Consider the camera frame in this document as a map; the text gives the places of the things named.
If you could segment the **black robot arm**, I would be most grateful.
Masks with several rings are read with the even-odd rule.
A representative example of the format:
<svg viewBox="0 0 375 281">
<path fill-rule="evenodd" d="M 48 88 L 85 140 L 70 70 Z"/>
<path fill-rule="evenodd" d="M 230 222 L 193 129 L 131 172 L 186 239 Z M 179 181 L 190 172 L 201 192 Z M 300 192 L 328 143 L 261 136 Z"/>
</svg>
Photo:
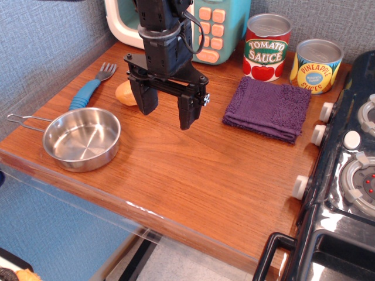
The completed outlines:
<svg viewBox="0 0 375 281">
<path fill-rule="evenodd" d="M 192 65 L 192 24 L 197 19 L 188 12 L 191 1 L 137 1 L 138 34 L 145 54 L 127 54 L 127 72 L 139 110 L 148 115 L 158 106 L 158 92 L 178 99 L 180 128 L 187 130 L 209 102 L 208 78 Z"/>
</svg>

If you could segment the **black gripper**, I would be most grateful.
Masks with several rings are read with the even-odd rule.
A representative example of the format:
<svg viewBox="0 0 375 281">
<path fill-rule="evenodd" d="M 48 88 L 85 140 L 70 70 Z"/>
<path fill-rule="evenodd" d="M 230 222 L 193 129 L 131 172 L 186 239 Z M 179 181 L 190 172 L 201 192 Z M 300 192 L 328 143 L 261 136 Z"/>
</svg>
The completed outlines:
<svg viewBox="0 0 375 281">
<path fill-rule="evenodd" d="M 148 115 L 158 106 L 158 91 L 178 98 L 181 130 L 200 117 L 209 102 L 208 78 L 192 66 L 191 28 L 155 31 L 138 28 L 145 54 L 127 54 L 128 78 L 139 110 Z"/>
</svg>

